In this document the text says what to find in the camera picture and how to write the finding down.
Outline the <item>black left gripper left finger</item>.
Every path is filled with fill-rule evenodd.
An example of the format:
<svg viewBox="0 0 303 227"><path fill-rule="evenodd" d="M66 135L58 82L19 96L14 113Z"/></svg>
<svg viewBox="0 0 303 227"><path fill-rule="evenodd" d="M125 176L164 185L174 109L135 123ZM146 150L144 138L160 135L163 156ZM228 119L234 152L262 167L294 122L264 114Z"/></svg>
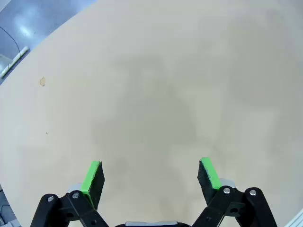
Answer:
<svg viewBox="0 0 303 227"><path fill-rule="evenodd" d="M30 227L68 227L79 221L83 227L109 227L98 213L105 177L102 162L93 161L79 190L62 197L42 196Z"/></svg>

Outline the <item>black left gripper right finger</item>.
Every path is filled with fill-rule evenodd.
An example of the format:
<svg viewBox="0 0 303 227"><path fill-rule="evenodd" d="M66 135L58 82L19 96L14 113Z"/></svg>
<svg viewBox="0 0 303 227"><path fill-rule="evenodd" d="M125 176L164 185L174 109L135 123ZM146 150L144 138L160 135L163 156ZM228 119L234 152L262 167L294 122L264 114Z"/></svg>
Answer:
<svg viewBox="0 0 303 227"><path fill-rule="evenodd" d="M208 157L200 159L197 178L207 206L192 227L219 227L225 217L234 217L240 227L277 227L259 188L241 192L224 185Z"/></svg>

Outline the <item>aluminium slotted mounting plate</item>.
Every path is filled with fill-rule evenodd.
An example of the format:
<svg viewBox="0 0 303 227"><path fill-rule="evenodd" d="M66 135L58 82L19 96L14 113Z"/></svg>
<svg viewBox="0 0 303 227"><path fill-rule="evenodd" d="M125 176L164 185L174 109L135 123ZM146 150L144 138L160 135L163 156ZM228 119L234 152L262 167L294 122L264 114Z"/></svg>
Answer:
<svg viewBox="0 0 303 227"><path fill-rule="evenodd" d="M285 225L285 227L303 227L303 208Z"/></svg>

